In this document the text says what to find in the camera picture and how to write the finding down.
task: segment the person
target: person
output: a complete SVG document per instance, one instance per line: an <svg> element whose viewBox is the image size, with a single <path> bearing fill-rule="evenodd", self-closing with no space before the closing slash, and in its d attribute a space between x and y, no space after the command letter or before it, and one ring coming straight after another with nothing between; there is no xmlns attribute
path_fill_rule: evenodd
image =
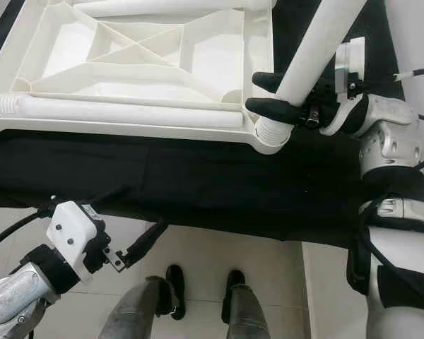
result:
<svg viewBox="0 0 424 339"><path fill-rule="evenodd" d="M150 339L155 315L184 318L184 291L184 273L178 265L168 267L165 278L147 277L121 298L99 339ZM229 324L227 339L270 339L261 305L239 270L228 276L221 318Z"/></svg>

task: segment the black tablecloth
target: black tablecloth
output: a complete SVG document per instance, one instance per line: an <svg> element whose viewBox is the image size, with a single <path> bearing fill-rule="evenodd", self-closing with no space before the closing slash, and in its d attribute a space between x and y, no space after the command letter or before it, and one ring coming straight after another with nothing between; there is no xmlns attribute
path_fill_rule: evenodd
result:
<svg viewBox="0 0 424 339"><path fill-rule="evenodd" d="M275 64L287 69L318 0L279 0ZM0 22L0 46L22 0ZM349 37L367 38L367 78L397 72L384 2L369 0ZM325 73L333 76L329 67ZM400 85L378 94L403 98ZM38 131L0 133L0 206L41 206L52 194L89 198L131 187L104 213L275 239L347 246L362 187L358 142L294 130L276 155L251 146Z"/></svg>

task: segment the gray jeans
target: gray jeans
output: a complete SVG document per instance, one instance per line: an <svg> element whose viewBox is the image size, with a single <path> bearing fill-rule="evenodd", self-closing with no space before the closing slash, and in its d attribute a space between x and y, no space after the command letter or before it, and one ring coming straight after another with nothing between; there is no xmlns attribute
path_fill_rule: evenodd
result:
<svg viewBox="0 0 424 339"><path fill-rule="evenodd" d="M113 309L99 339L150 339L162 278L146 278L128 291ZM246 285L232 289L228 339L270 339L256 296Z"/></svg>

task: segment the black sneaker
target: black sneaker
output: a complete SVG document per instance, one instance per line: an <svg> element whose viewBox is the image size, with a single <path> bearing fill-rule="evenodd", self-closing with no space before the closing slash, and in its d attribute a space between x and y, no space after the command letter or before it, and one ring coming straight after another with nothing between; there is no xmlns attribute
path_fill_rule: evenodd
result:
<svg viewBox="0 0 424 339"><path fill-rule="evenodd" d="M175 312L171 314L171 317L174 320L181 320L185 316L185 282L184 282L184 273L178 265L171 265L168 267L166 272L166 280L171 283L175 289L176 297L179 300L179 306L176 308Z"/></svg>
<svg viewBox="0 0 424 339"><path fill-rule="evenodd" d="M233 270L229 273L228 281L226 282L226 295L221 309L221 320L223 320L223 323L229 323L231 317L231 289L238 284L245 284L245 276L240 270Z"/></svg>

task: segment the white plastic tube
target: white plastic tube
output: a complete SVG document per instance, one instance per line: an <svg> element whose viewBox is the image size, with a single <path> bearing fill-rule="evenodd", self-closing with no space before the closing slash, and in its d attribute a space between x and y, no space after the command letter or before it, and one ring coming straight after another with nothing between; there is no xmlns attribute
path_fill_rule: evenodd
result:
<svg viewBox="0 0 424 339"><path fill-rule="evenodd" d="M272 6L272 0L103 0L74 5L92 16L130 16L172 12L213 11L226 8L247 8L261 11Z"/></svg>
<svg viewBox="0 0 424 339"><path fill-rule="evenodd" d="M226 129L239 128L243 122L241 112L46 99L26 94L1 95L0 117Z"/></svg>
<svg viewBox="0 0 424 339"><path fill-rule="evenodd" d="M366 1L322 0L276 92L277 99L296 107L303 105ZM267 120L261 117L257 122L258 136L263 142L279 144L290 138L293 126Z"/></svg>

